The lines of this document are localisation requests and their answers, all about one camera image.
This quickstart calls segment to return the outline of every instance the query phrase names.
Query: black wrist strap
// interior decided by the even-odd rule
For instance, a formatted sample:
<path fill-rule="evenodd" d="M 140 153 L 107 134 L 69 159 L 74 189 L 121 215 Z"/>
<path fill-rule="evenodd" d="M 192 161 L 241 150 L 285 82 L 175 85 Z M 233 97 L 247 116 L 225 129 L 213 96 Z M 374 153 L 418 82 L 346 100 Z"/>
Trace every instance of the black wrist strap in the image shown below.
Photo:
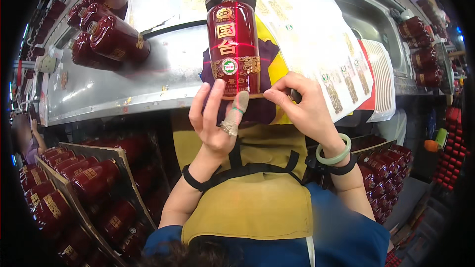
<path fill-rule="evenodd" d="M 350 161 L 348 162 L 347 165 L 343 167 L 335 167 L 335 166 L 322 164 L 318 162 L 315 156 L 313 156 L 311 160 L 308 160 L 307 165 L 311 166 L 310 162 L 313 162 L 312 160 L 315 161 L 314 168 L 317 170 L 317 172 L 320 172 L 322 174 L 331 173 L 334 175 L 345 175 L 353 169 L 356 162 L 358 161 L 358 157 L 353 154 L 350 154 Z"/>
<path fill-rule="evenodd" d="M 183 167 L 183 170 L 181 171 L 181 173 L 183 174 L 183 178 L 185 179 L 185 181 L 190 185 L 192 186 L 193 188 L 197 189 L 198 191 L 200 192 L 204 192 L 208 189 L 208 184 L 207 182 L 199 182 L 197 180 L 194 179 L 193 176 L 191 176 L 190 172 L 188 171 L 188 168 L 190 167 L 190 164 L 188 165 L 185 165 L 185 167 Z"/>

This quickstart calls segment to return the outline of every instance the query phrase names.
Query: black harness strap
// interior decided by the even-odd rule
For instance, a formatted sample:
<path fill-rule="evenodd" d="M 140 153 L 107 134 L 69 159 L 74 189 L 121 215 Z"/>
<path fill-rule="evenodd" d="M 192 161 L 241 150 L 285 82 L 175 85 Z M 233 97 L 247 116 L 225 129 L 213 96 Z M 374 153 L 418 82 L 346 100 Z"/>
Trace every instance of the black harness strap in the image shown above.
<path fill-rule="evenodd" d="M 189 164 L 183 168 L 183 177 L 185 180 L 192 186 L 193 188 L 201 191 L 206 192 L 207 190 L 211 189 L 223 183 L 231 178 L 246 176 L 246 175 L 253 175 L 255 173 L 263 172 L 263 173 L 288 173 L 290 174 L 296 181 L 302 183 L 302 181 L 293 173 L 295 166 L 298 163 L 300 155 L 296 151 L 290 151 L 290 158 L 285 166 L 285 168 L 271 165 L 267 163 L 247 163 L 246 165 L 242 165 L 241 160 L 241 152 L 240 152 L 240 144 L 239 140 L 236 141 L 236 145 L 234 146 L 233 150 L 229 153 L 229 163 L 231 165 L 231 169 L 223 171 L 218 174 L 214 174 L 211 176 L 210 180 L 205 181 L 203 183 L 198 182 L 195 180 L 190 173 L 188 172 Z"/>

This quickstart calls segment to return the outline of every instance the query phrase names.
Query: blue shirt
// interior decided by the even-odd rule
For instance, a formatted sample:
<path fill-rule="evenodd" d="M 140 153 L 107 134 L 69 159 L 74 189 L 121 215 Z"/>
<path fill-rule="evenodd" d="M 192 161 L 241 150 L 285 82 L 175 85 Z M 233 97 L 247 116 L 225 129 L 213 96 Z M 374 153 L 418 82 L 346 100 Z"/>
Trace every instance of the blue shirt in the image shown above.
<path fill-rule="evenodd" d="M 340 199 L 316 183 L 306 185 L 312 200 L 313 243 L 316 266 L 384 266 L 389 232 L 377 222 L 349 210 Z M 181 240 L 182 226 L 167 226 L 152 233 L 144 248 L 146 256 L 166 254 L 167 242 Z M 310 266 L 306 239 L 253 240 L 213 237 L 229 253 L 236 266 Z"/>

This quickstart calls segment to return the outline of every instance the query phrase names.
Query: green round emblem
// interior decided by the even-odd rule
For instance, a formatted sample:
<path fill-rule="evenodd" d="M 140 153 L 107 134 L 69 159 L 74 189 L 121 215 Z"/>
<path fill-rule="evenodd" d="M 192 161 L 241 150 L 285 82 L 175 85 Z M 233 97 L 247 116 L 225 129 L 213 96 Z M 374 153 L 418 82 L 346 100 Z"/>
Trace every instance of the green round emblem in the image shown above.
<path fill-rule="evenodd" d="M 232 75 L 237 72 L 237 62 L 232 58 L 226 58 L 221 64 L 221 69 L 223 69 L 224 74 Z"/>

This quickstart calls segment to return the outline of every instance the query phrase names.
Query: bottle cap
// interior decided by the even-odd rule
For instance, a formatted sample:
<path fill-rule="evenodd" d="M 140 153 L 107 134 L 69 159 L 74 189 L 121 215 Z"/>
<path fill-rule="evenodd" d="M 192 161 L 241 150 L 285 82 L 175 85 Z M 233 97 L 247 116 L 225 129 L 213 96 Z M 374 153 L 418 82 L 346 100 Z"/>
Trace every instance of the bottle cap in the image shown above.
<path fill-rule="evenodd" d="M 96 21 L 92 21 L 87 27 L 87 33 L 91 35 L 97 35 L 99 32 L 99 25 Z"/>

